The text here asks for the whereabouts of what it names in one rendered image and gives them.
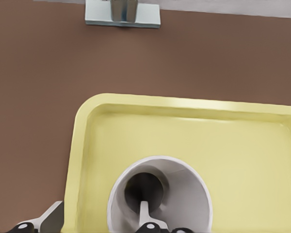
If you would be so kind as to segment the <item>silver frame post with foot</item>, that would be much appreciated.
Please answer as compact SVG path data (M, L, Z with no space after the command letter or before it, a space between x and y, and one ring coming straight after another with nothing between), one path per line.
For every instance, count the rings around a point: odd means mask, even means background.
M161 26L160 7L138 0L85 0L87 25L155 28Z

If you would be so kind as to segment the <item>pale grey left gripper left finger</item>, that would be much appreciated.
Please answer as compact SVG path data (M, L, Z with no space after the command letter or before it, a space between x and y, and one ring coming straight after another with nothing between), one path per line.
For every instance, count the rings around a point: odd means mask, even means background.
M64 202L56 201L40 217L22 221L11 233L60 233L64 225Z

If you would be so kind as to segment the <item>pale yellow tray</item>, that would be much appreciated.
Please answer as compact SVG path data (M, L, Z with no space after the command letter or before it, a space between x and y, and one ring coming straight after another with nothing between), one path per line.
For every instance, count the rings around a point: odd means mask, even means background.
M78 110L62 233L106 233L120 174L149 156L189 164L211 197L211 233L291 233L291 106L99 94Z

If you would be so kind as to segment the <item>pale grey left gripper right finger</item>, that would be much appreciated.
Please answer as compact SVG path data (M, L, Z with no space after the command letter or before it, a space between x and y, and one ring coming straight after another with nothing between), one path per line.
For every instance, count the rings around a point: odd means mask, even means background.
M150 216L147 201L140 203L139 228L135 233L169 233L165 222Z

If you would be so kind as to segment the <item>white IKEA cup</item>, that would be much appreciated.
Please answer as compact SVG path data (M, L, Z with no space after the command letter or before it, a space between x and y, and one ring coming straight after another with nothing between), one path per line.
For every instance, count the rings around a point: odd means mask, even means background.
M135 233L140 203L169 233L211 233L212 203L200 175L184 161L150 156L127 167L114 183L107 205L111 233Z

